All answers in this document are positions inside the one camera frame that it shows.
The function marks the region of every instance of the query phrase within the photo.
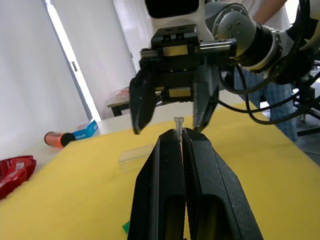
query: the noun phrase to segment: green object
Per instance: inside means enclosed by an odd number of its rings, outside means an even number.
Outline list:
[[[130,225],[130,221],[128,221],[125,225],[122,226],[126,234],[128,234],[129,232],[129,225]]]

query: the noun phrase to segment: person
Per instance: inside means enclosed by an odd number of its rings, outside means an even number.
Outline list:
[[[285,8],[287,0],[220,0],[220,2],[233,2],[242,4],[249,15],[259,24],[277,30],[287,30],[290,28],[289,18]],[[245,77],[247,88],[252,88],[264,80],[263,75],[253,74],[249,71],[242,70]],[[234,76],[234,87],[238,90],[243,90],[243,85],[238,73]],[[290,84],[278,85],[273,82],[266,87],[250,93],[249,100],[260,108],[261,97],[265,97],[269,105],[281,102],[292,95]],[[295,111],[293,101],[290,101],[282,106],[270,110],[270,119],[275,120],[285,117]],[[298,140],[296,120],[291,119],[286,122],[276,124],[276,126],[293,142]]]

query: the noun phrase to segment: white wall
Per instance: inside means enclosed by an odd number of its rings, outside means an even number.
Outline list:
[[[53,0],[101,118],[136,75],[113,0]]]
[[[135,69],[140,69],[140,51],[153,37],[152,23],[144,0],[114,0]]]
[[[88,121],[42,0],[0,1],[0,159]]]

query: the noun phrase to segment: small clear plastic object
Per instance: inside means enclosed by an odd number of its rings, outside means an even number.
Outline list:
[[[127,173],[141,169],[153,149],[154,145],[150,144],[121,153],[118,161],[121,171]]]
[[[182,142],[182,124],[184,123],[185,118],[184,117],[174,117],[174,121],[175,121],[176,135],[181,143]]]

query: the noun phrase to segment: white shirt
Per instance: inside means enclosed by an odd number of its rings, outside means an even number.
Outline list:
[[[248,11],[249,15],[253,18],[261,5],[266,0],[219,0],[219,2],[231,2],[242,4]],[[287,30],[290,28],[290,22],[286,7],[283,6],[272,18],[270,18],[264,25],[277,29]]]

